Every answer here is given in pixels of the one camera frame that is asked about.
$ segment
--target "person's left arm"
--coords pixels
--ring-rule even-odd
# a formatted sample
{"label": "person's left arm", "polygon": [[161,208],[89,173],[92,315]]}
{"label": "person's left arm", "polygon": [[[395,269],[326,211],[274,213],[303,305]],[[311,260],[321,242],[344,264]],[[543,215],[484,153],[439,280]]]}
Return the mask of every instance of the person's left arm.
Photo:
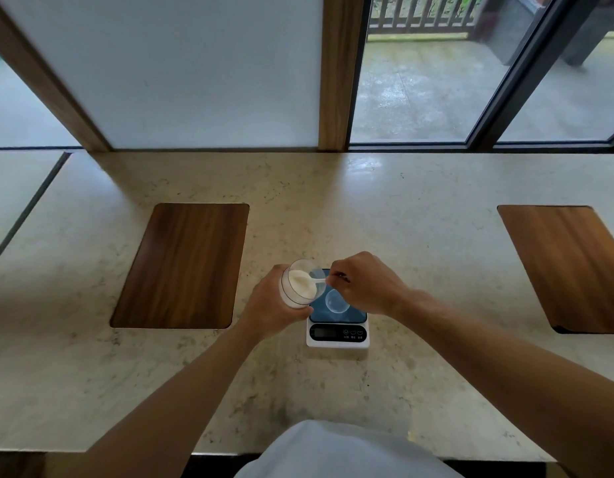
{"label": "person's left arm", "polygon": [[278,281],[286,266],[274,266],[254,287],[239,321],[104,434],[65,476],[178,478],[252,349],[312,312],[282,302]]}

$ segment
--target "wooden frame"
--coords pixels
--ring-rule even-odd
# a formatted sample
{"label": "wooden frame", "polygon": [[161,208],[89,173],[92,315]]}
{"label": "wooden frame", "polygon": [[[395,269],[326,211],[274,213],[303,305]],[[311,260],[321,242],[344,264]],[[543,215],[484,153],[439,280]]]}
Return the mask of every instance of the wooden frame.
{"label": "wooden frame", "polygon": [[324,0],[319,151],[342,152],[347,149],[365,4],[365,0]]}
{"label": "wooden frame", "polygon": [[0,56],[84,149],[112,151],[103,134],[1,6]]}

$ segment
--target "person's right arm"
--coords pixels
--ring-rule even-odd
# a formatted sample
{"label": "person's right arm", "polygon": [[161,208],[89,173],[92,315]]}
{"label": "person's right arm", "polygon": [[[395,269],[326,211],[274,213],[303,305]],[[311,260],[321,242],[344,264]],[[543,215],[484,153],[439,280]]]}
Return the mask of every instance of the person's right arm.
{"label": "person's right arm", "polygon": [[331,265],[351,305],[388,315],[431,345],[493,406],[581,478],[614,476],[614,382],[409,289],[376,256]]}

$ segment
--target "black control panel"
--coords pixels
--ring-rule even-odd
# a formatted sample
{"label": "black control panel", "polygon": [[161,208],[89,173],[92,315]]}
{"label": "black control panel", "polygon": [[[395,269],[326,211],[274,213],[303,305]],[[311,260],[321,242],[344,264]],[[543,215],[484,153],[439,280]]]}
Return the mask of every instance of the black control panel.
{"label": "black control panel", "polygon": [[364,327],[353,324],[313,324],[309,335],[313,340],[362,342],[367,338],[367,331]]}

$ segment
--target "white scale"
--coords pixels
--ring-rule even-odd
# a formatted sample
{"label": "white scale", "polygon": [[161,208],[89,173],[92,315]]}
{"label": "white scale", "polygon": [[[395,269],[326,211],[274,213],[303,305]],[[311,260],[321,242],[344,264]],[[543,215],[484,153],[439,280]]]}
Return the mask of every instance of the white scale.
{"label": "white scale", "polygon": [[[333,312],[332,302],[344,304],[347,310]],[[336,349],[369,348],[369,316],[349,306],[342,296],[327,286],[325,292],[311,303],[314,311],[307,319],[307,345]]]}

